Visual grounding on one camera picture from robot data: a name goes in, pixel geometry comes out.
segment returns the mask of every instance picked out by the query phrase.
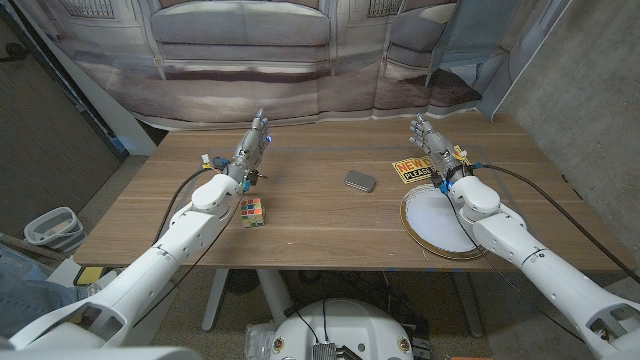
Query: gold plate rim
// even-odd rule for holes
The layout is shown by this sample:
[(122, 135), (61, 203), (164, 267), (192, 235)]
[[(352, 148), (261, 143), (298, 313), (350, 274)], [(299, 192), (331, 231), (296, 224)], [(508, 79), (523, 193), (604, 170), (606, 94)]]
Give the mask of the gold plate rim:
[(415, 240), (415, 242), (417, 242), (418, 245), (429, 250), (430, 252), (451, 260), (472, 260), (482, 255), (480, 247), (477, 247), (470, 251), (464, 251), (464, 252), (454, 252), (454, 251), (447, 251), (447, 250), (441, 249), (437, 246), (432, 245), (425, 239), (423, 239), (420, 235), (418, 235), (418, 233), (416, 233), (415, 230), (413, 230), (413, 228), (411, 227), (411, 224), (409, 224), (409, 220), (407, 220), (407, 210), (406, 210), (407, 197), (409, 196), (409, 194), (411, 194), (412, 191), (414, 191), (419, 187), (430, 187), (432, 189), (435, 189), (433, 185), (428, 185), (428, 184), (416, 186), (413, 189), (409, 190), (409, 192), (407, 192), (407, 194), (404, 196), (404, 198), (400, 202), (400, 216), (402, 218), (402, 225), (404, 226), (405, 230), (407, 230), (409, 235), (411, 235), (413, 240)]

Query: rubik's cube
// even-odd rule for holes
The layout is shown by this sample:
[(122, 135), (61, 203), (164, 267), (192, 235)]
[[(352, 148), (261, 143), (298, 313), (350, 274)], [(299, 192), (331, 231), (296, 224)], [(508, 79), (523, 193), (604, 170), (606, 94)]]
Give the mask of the rubik's cube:
[(264, 226), (264, 207), (260, 198), (243, 200), (240, 206), (244, 227)]

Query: wooden table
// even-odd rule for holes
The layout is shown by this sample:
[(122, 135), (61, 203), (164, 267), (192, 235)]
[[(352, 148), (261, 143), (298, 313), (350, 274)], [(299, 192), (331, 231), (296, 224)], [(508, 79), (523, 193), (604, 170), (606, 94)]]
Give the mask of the wooden table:
[[(244, 229), (239, 213), (200, 265), (219, 268), (489, 271), (479, 258), (452, 261), (423, 250), (405, 231), (400, 201), (419, 183), (405, 185), (391, 163), (423, 156), (408, 142), (410, 118), (326, 122), (272, 128), (260, 179), (245, 198), (266, 207), (263, 228)], [(555, 166), (507, 114), (495, 125), (465, 113), (433, 125), (468, 151), (533, 180), (625, 264), (630, 253), (565, 183)], [(200, 155), (230, 157), (245, 130), (171, 132), (78, 249), (83, 265), (128, 265), (150, 245), (178, 185), (199, 168)], [(365, 193), (344, 185), (348, 170), (374, 176)], [(619, 270), (568, 220), (528, 185), (492, 170), (476, 174), (502, 201), (524, 215), (541, 242), (583, 271)], [(196, 186), (211, 178), (205, 173)], [(178, 199), (185, 204), (195, 187)], [(496, 260), (504, 269), (514, 269)]]

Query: yellow sign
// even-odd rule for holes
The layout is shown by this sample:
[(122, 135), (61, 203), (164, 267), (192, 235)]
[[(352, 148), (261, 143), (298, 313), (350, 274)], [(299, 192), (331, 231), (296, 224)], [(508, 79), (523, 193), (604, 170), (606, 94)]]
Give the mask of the yellow sign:
[[(460, 160), (465, 165), (471, 165), (469, 159), (467, 159), (466, 155), (460, 146), (456, 145), (453, 147), (455, 153), (453, 156)], [(428, 156), (423, 156), (421, 158), (409, 158), (402, 161), (397, 161), (393, 163), (393, 168), (396, 169), (398, 175), (402, 178), (402, 181), (405, 184), (412, 183), (414, 181), (420, 181), (429, 179), (431, 174), (436, 170), (433, 168), (431, 164), (431, 159)]]

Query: white bin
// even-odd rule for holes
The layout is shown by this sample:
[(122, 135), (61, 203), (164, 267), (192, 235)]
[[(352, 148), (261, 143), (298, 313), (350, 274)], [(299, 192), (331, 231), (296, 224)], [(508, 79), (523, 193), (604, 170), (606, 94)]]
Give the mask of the white bin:
[(84, 241), (86, 234), (76, 214), (68, 207), (53, 209), (24, 228), (26, 240), (38, 246), (68, 252)]

